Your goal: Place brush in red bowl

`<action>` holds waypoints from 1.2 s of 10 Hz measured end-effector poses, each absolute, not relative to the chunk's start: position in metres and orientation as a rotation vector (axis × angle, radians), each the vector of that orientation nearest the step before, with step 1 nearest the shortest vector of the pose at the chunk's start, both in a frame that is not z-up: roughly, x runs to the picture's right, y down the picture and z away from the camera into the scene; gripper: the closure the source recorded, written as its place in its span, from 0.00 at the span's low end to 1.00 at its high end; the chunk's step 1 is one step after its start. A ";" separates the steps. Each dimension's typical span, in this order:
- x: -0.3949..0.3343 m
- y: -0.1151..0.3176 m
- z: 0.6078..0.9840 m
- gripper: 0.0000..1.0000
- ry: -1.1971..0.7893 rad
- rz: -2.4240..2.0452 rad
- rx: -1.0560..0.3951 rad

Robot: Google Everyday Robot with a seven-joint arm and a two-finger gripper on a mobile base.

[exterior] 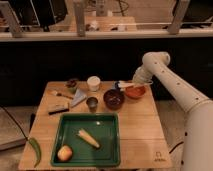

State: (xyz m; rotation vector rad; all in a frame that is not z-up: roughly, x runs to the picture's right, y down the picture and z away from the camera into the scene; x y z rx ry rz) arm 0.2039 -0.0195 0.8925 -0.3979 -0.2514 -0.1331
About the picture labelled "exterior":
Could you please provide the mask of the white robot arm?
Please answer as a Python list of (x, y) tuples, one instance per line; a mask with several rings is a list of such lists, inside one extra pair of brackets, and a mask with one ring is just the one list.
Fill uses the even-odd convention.
[(188, 114), (181, 171), (213, 171), (213, 100), (168, 68), (167, 52), (148, 52), (132, 81), (150, 83), (155, 76)]

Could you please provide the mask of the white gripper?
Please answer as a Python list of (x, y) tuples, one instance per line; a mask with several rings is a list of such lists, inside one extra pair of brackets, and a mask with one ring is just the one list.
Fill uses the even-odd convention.
[(138, 67), (135, 71), (132, 81), (138, 84), (152, 84), (153, 75), (144, 67)]

